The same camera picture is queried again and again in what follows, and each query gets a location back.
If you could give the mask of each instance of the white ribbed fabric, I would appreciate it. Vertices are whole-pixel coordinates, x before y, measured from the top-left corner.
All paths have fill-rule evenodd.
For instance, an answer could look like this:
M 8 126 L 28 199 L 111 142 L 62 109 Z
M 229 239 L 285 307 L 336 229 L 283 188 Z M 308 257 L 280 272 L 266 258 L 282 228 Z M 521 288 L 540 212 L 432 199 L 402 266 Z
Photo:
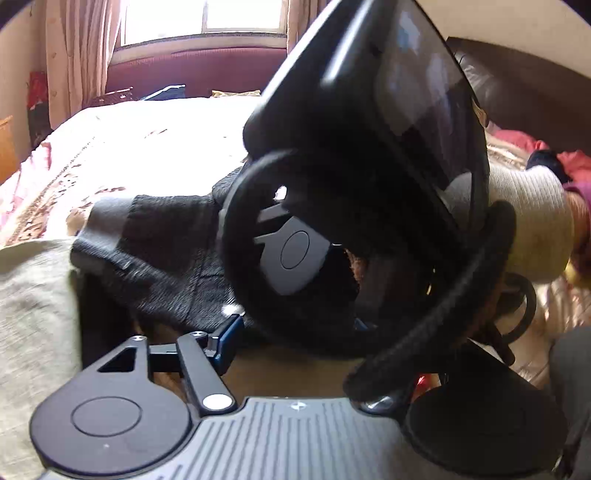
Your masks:
M 456 178 L 442 197 L 458 223 L 469 211 L 470 174 Z M 573 250 L 573 216 L 560 181 L 546 167 L 510 170 L 491 163 L 489 204 L 506 200 L 517 214 L 507 271 L 547 283 L 563 271 Z

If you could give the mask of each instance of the beige fabric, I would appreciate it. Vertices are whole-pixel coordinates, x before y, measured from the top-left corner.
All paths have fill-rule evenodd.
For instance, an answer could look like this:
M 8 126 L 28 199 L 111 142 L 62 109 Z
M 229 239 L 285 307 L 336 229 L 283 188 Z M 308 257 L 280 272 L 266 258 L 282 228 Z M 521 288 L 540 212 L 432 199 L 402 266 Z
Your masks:
M 80 369 L 72 240 L 0 250 L 0 476 L 43 471 L 29 440 L 35 407 Z
M 53 129 L 105 93 L 122 3 L 47 0 L 47 81 Z
M 289 0 L 287 8 L 287 53 L 293 50 L 296 43 L 312 22 L 322 12 L 330 0 Z

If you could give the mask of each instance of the window pane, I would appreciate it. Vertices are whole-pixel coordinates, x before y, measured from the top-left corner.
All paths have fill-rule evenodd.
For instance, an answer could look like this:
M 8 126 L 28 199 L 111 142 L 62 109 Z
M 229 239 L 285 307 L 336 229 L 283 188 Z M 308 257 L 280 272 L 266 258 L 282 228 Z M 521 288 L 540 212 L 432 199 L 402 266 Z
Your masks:
M 208 0 L 207 27 L 277 30 L 281 0 Z
M 204 0 L 129 0 L 125 44 L 201 33 Z

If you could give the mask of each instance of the maroon headboard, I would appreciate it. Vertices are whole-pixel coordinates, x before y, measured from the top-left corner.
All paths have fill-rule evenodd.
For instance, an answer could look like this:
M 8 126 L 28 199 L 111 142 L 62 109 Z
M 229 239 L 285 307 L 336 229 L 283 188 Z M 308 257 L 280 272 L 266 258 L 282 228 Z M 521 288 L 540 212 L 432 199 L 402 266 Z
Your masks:
M 106 91 L 134 88 L 135 98 L 168 85 L 185 84 L 187 97 L 209 97 L 212 90 L 262 90 L 285 57 L 284 48 L 189 50 L 109 66 Z

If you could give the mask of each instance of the window sill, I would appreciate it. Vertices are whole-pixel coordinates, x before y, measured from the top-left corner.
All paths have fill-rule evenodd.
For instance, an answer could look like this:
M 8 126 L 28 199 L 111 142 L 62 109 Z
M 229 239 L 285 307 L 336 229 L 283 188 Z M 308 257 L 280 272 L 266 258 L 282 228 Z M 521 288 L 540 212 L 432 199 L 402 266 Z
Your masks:
M 113 53 L 111 64 L 185 50 L 232 47 L 286 48 L 286 46 L 287 35 L 285 34 L 259 32 L 202 33 L 184 37 L 159 38 L 118 47 Z

